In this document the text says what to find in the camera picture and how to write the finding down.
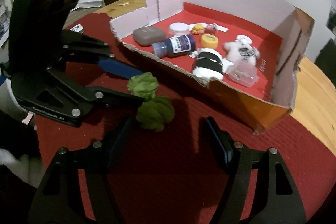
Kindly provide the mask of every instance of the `white jar lid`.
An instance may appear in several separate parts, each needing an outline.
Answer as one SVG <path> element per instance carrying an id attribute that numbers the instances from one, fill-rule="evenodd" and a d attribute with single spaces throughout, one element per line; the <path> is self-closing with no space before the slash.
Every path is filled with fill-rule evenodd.
<path id="1" fill-rule="evenodd" d="M 250 45 L 252 44 L 252 39 L 247 37 L 246 35 L 240 34 L 240 35 L 237 36 L 237 40 L 240 40 L 242 38 L 244 38 L 246 40 L 247 44 L 250 44 Z"/>
<path id="2" fill-rule="evenodd" d="M 169 33 L 176 37 L 189 34 L 189 25 L 181 22 L 172 23 L 169 26 Z"/>

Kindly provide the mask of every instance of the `metal screw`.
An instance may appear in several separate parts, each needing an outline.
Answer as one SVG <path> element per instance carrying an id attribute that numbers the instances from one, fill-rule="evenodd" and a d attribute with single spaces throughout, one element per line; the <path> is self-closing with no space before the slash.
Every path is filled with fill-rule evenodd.
<path id="1" fill-rule="evenodd" d="M 63 154 L 65 154 L 67 151 L 68 151 L 68 150 L 67 150 L 65 147 L 62 147 L 62 148 L 60 148 L 60 149 L 58 150 L 58 153 L 61 154 L 61 155 L 63 155 Z"/>
<path id="2" fill-rule="evenodd" d="M 103 95 L 103 93 L 102 92 L 100 92 L 100 91 L 98 91 L 98 92 L 96 92 L 96 98 L 98 98 L 98 99 L 101 99 L 101 98 L 103 98 L 104 97 L 104 95 Z"/>
<path id="3" fill-rule="evenodd" d="M 100 141 L 94 142 L 92 145 L 94 148 L 100 148 L 102 146 L 102 143 Z"/>
<path id="4" fill-rule="evenodd" d="M 74 117 L 78 117 L 78 116 L 81 114 L 81 111 L 80 111 L 78 108 L 74 108 L 74 109 L 71 111 L 71 114 L 72 114 Z"/>
<path id="5" fill-rule="evenodd" d="M 269 149 L 269 151 L 270 151 L 270 153 L 273 154 L 273 155 L 276 155 L 276 154 L 278 153 L 278 150 L 277 150 L 276 148 L 274 148 L 274 147 L 271 147 L 271 148 Z"/>
<path id="6" fill-rule="evenodd" d="M 236 148 L 238 148 L 238 149 L 241 149 L 241 148 L 243 148 L 243 143 L 241 143 L 241 142 L 235 142 L 235 147 Z"/>

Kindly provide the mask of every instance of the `torn cardboard edge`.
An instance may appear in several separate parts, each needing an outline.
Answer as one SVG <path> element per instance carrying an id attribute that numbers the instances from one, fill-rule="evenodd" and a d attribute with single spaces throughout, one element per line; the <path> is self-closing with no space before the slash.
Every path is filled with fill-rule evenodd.
<path id="1" fill-rule="evenodd" d="M 191 73 L 174 66 L 169 61 L 161 60 L 152 53 L 138 50 L 135 46 L 125 44 L 122 41 L 124 37 L 131 35 L 133 30 L 137 28 L 151 25 L 153 22 L 159 22 L 180 13 L 183 10 L 183 3 L 191 3 L 234 15 L 259 25 L 283 39 L 273 81 L 272 102 L 266 102 L 251 96 L 222 81 L 211 79 L 210 82 L 207 82 L 204 79 L 197 78 Z M 265 130 L 294 109 L 297 65 L 303 57 L 313 24 L 314 20 L 310 16 L 285 0 L 146 0 L 146 7 L 110 21 L 112 32 L 124 47 L 182 73 L 199 83 L 203 88 L 212 89 L 212 97 L 221 98 L 221 101 L 229 110 L 255 130 Z M 244 97 L 244 102 L 241 105 L 245 108 L 245 113 L 240 113 L 241 110 L 234 107 L 233 102 L 225 98 L 225 94 L 221 94 L 219 83 L 223 85 L 223 89 L 225 86 L 226 90 L 228 90 L 227 88 L 233 90 L 237 94 L 236 97 L 239 98 L 239 94 Z M 269 107 L 276 107 L 278 110 L 273 111 Z"/>

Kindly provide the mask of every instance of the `red mat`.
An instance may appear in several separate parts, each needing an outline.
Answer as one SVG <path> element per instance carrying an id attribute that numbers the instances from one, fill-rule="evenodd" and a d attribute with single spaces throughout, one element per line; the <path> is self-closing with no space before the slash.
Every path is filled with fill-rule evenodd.
<path id="1" fill-rule="evenodd" d="M 90 14 L 82 24 L 85 34 L 110 44 L 119 60 L 125 57 L 115 46 L 105 14 Z M 126 224 L 207 224 L 226 186 L 227 175 L 218 168 L 209 145 L 199 135 L 199 120 L 213 116 L 236 141 L 252 149 L 274 146 L 281 153 L 301 194 L 307 218 L 322 205 L 336 181 L 336 157 L 295 119 L 288 116 L 263 136 L 252 130 L 224 108 L 178 81 L 151 68 L 160 82 L 158 95 L 169 96 L 176 110 L 174 120 L 163 132 L 135 130 L 120 164 L 109 175 L 115 199 Z M 84 85 L 102 85 L 126 91 L 127 80 L 111 78 L 94 65 L 68 64 L 67 73 Z M 80 128 L 72 128 L 37 116 L 37 133 L 45 165 L 58 148 L 82 149 L 99 140 L 121 117 L 130 114 L 120 109 L 97 109 Z M 256 173 L 243 218 L 253 201 Z M 88 194 L 83 187 L 86 213 L 93 218 Z"/>
<path id="2" fill-rule="evenodd" d="M 259 77 L 258 82 L 250 88 L 242 86 L 230 79 L 228 75 L 224 75 L 223 81 L 231 87 L 244 91 L 257 98 L 270 101 L 270 92 L 272 90 L 274 74 L 277 66 L 278 52 L 282 43 L 282 38 L 276 34 L 242 18 L 229 15 L 216 10 L 211 10 L 202 6 L 191 3 L 184 3 L 184 10 L 172 17 L 162 20 L 154 26 L 165 31 L 167 37 L 172 37 L 168 33 L 169 25 L 175 22 L 183 22 L 188 25 L 193 23 L 216 23 L 219 26 L 228 28 L 227 32 L 219 31 L 216 36 L 219 39 L 219 44 L 216 49 L 223 57 L 226 56 L 226 51 L 223 49 L 225 42 L 236 40 L 237 36 L 242 34 L 250 37 L 253 41 L 252 46 L 256 47 L 260 52 L 260 58 L 257 61 L 256 67 L 259 68 L 263 63 L 263 68 L 257 70 Z M 202 48 L 199 35 L 194 35 L 197 48 Z M 122 39 L 127 44 L 132 44 L 136 48 L 146 52 L 152 52 L 152 47 L 142 47 L 134 41 L 133 35 L 129 35 Z M 191 72 L 194 64 L 194 59 L 189 56 L 180 56 L 175 58 L 163 58 L 165 61 L 171 62 L 180 68 Z"/>

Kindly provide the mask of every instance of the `yellow lid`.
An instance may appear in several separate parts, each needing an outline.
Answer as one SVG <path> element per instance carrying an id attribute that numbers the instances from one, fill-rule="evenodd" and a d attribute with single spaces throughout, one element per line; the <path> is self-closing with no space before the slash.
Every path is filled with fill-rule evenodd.
<path id="1" fill-rule="evenodd" d="M 201 45 L 204 48 L 216 49 L 218 47 L 218 38 L 212 34 L 204 34 L 201 37 Z"/>

